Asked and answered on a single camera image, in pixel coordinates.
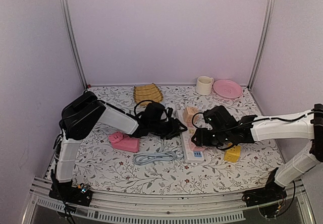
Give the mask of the white power strip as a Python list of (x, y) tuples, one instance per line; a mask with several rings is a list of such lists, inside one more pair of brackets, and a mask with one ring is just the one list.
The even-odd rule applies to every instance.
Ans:
[(191, 138), (195, 133), (195, 128), (191, 123), (186, 122), (184, 120), (183, 114), (184, 114), (184, 110), (176, 111), (177, 119), (179, 119), (180, 122), (183, 123), (188, 129), (187, 131), (182, 132), (180, 134), (183, 153), (184, 153), (184, 161), (192, 165), (203, 163), (205, 161), (204, 154), (203, 154), (205, 148), (197, 147), (191, 141)]

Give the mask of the beige cube socket adapter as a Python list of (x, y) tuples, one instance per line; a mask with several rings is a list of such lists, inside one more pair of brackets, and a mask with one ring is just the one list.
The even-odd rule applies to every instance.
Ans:
[(193, 116), (199, 112), (199, 109), (193, 106), (187, 106), (183, 112), (183, 119), (185, 122), (190, 123), (192, 122)]

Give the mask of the yellow cube socket adapter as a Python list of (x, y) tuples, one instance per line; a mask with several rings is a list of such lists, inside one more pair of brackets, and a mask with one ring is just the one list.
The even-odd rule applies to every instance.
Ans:
[(241, 146), (233, 146), (225, 153), (224, 160), (229, 162), (237, 162), (241, 155)]

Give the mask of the pink cube socket adapter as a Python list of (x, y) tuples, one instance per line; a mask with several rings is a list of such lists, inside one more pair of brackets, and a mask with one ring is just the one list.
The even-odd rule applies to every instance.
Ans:
[(201, 151), (201, 152), (205, 151), (205, 147), (196, 146), (194, 143), (190, 143), (189, 147), (191, 151)]

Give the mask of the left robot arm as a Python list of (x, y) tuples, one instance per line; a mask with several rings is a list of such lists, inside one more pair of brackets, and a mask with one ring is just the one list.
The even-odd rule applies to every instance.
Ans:
[(72, 180), (78, 148), (96, 124), (113, 127), (134, 138), (153, 134), (169, 140), (187, 130), (179, 119), (172, 116), (171, 107), (165, 108), (152, 100), (147, 103), (144, 111), (130, 114), (86, 91), (62, 110), (59, 122), (61, 140), (57, 146), (55, 170), (59, 183), (55, 192), (63, 200), (70, 201), (75, 197), (74, 188), (67, 182)]

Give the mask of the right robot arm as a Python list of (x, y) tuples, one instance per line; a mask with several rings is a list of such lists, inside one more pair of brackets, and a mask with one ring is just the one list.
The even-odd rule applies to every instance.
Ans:
[(251, 144), (272, 139), (307, 139), (307, 145), (286, 164), (273, 170), (261, 198), (266, 202), (279, 196), (281, 189), (293, 180), (322, 163), (322, 104), (313, 109), (281, 116), (243, 116), (236, 120), (220, 105), (202, 112), (211, 129), (196, 127), (191, 142), (197, 147), (216, 147)]

